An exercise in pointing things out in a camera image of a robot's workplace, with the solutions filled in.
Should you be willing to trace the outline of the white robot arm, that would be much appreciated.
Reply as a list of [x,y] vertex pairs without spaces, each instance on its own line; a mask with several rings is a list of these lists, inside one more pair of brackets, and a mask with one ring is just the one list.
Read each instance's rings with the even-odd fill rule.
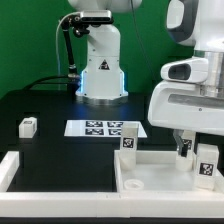
[[[114,12],[138,7],[142,0],[68,0],[78,14],[70,23],[86,34],[87,66],[77,96],[116,101],[127,96],[119,66],[120,33]],[[182,146],[183,131],[224,136],[224,0],[169,0],[166,30],[177,43],[194,48],[191,58],[167,63],[148,111],[151,125],[170,128]]]

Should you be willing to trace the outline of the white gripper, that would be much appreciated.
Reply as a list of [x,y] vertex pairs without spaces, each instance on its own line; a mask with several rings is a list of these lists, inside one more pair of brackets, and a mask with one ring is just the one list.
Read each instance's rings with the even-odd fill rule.
[[224,100],[201,96],[195,84],[162,81],[152,93],[148,120],[153,126],[175,129],[178,155],[186,157],[182,130],[224,136]]

